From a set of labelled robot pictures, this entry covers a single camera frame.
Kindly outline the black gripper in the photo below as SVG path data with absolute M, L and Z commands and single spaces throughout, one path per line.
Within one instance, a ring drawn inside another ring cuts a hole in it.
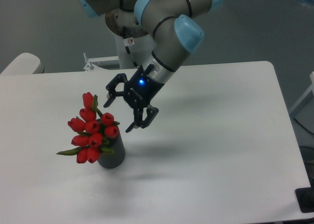
M 164 86 L 153 80 L 148 74 L 154 69 L 154 64 L 149 64 L 147 69 L 140 66 L 134 75 L 127 80 L 125 73 L 117 74 L 105 87 L 108 90 L 107 101 L 104 108 L 110 107 L 117 97 L 124 98 L 125 102 L 133 109 L 134 120 L 126 129 L 131 132 L 135 128 L 146 128 L 154 120 L 159 109 L 150 104 L 153 97 Z M 116 91 L 118 84 L 124 83 L 123 91 Z M 143 108 L 146 107 L 146 118 L 143 118 Z

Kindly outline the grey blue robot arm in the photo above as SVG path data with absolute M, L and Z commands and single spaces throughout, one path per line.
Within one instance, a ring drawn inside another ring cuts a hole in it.
M 133 109 L 129 130 L 146 128 L 158 113 L 151 100 L 204 39 L 194 18 L 223 0 L 79 0 L 90 17 L 115 15 L 126 39 L 149 35 L 156 47 L 131 78 L 118 74 L 107 86 L 109 107 L 123 97 Z

